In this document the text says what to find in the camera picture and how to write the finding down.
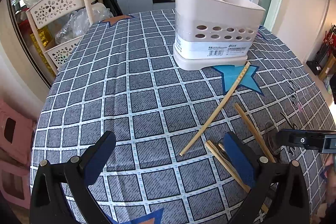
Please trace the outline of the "steel spoon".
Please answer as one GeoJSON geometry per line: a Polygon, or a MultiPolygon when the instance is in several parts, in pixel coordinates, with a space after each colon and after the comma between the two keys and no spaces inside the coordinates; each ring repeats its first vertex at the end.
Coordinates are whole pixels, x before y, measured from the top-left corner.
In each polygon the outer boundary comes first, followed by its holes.
{"type": "Polygon", "coordinates": [[[273,156],[277,156],[281,151],[281,146],[277,143],[276,135],[278,131],[272,122],[267,122],[264,127],[264,142],[273,156]]]}
{"type": "Polygon", "coordinates": [[[231,162],[230,157],[228,156],[228,154],[226,153],[226,150],[224,148],[224,145],[222,145],[222,143],[218,143],[217,147],[219,149],[219,152],[221,153],[221,155],[229,162],[231,162]]]}

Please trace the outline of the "plain wooden chopstick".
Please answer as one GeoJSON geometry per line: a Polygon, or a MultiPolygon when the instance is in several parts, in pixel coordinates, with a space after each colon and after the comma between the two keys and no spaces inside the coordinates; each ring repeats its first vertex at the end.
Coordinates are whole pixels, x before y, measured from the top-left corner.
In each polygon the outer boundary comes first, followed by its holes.
{"type": "Polygon", "coordinates": [[[207,140],[205,142],[205,146],[210,150],[210,152],[217,158],[217,160],[221,163],[222,166],[227,170],[227,172],[235,179],[235,181],[244,189],[246,193],[250,192],[250,187],[242,181],[237,170],[233,167],[233,165],[224,158],[224,156],[220,153],[217,147],[210,141],[207,140]]]}
{"type": "Polygon", "coordinates": [[[256,130],[255,126],[253,123],[250,121],[250,119],[247,117],[245,112],[242,110],[240,105],[238,103],[234,104],[234,108],[242,118],[243,122],[246,124],[254,138],[256,139],[257,143],[259,144],[260,148],[264,152],[265,156],[268,158],[269,161],[271,162],[276,162],[273,155],[271,154],[270,150],[266,146],[266,143],[264,142],[264,139],[262,138],[262,135],[256,130]]]}

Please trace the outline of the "pink plastic stool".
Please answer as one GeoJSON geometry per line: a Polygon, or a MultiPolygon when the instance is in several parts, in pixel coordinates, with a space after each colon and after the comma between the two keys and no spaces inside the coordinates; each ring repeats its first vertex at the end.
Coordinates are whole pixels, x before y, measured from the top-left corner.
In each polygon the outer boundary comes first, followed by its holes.
{"type": "Polygon", "coordinates": [[[1,101],[1,149],[17,163],[1,160],[1,194],[30,208],[30,160],[36,123],[1,101]]]}

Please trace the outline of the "grey checkered star tablecloth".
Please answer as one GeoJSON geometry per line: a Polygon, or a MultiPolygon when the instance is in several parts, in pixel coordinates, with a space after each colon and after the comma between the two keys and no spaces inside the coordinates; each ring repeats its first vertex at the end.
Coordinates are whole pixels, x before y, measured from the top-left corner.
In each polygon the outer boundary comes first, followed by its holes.
{"type": "Polygon", "coordinates": [[[162,223],[227,223],[245,191],[206,148],[234,132],[262,151],[234,108],[259,132],[295,126],[334,130],[319,88],[294,53],[265,27],[248,51],[247,79],[195,144],[180,151],[223,99],[214,68],[185,71],[173,58],[173,10],[147,11],[114,25],[95,24],[60,69],[38,120],[30,176],[42,160],[66,162],[106,131],[116,147],[90,191],[115,223],[161,210],[162,223]]]}

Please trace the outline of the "pink plastic utensil holder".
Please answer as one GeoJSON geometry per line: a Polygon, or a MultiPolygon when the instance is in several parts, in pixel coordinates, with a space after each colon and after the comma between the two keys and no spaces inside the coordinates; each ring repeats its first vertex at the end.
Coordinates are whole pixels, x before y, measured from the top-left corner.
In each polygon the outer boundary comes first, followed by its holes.
{"type": "Polygon", "coordinates": [[[248,0],[175,0],[176,64],[185,71],[244,65],[264,12],[248,0]]]}

